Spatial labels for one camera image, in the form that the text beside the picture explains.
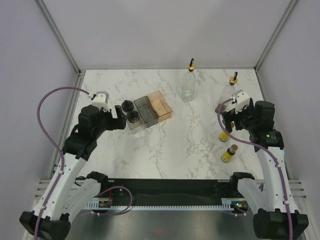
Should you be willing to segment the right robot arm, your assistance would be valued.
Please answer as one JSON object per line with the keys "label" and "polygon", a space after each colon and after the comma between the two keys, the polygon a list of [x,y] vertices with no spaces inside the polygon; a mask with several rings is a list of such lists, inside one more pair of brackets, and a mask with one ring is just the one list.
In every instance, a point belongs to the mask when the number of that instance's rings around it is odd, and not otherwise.
{"label": "right robot arm", "polygon": [[266,193],[262,193],[249,173],[236,172],[228,191],[245,198],[253,212],[253,229],[257,238],[296,240],[309,226],[306,214],[300,213],[293,198],[284,161],[284,141],[274,128],[275,105],[268,101],[245,100],[238,110],[217,111],[221,129],[229,136],[233,129],[249,132],[245,144],[254,147],[260,162]]}

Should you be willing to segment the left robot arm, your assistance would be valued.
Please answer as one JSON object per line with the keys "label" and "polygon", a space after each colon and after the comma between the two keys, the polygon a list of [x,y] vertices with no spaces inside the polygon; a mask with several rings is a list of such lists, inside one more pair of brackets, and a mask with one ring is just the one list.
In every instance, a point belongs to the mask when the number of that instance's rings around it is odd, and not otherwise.
{"label": "left robot arm", "polygon": [[117,117],[110,110],[94,105],[81,109],[78,123],[62,148],[62,158],[44,194],[32,211],[24,211],[19,221],[36,239],[64,240],[71,224],[87,202],[94,196],[105,197],[110,190],[107,176],[93,171],[77,191],[71,188],[81,169],[97,147],[97,140],[105,131],[123,130],[126,117],[116,105]]}

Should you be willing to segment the black cap shaker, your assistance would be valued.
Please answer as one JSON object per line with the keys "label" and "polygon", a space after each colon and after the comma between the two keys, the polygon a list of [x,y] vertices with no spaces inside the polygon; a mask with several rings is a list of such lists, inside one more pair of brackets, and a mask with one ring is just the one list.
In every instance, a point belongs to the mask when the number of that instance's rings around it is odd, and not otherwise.
{"label": "black cap shaker", "polygon": [[125,100],[121,104],[121,108],[124,113],[129,113],[130,111],[134,110],[134,103],[131,100]]}
{"label": "black cap shaker", "polygon": [[127,113],[127,120],[130,120],[132,122],[135,122],[139,119],[141,119],[139,113],[136,110],[132,110],[130,112]]}

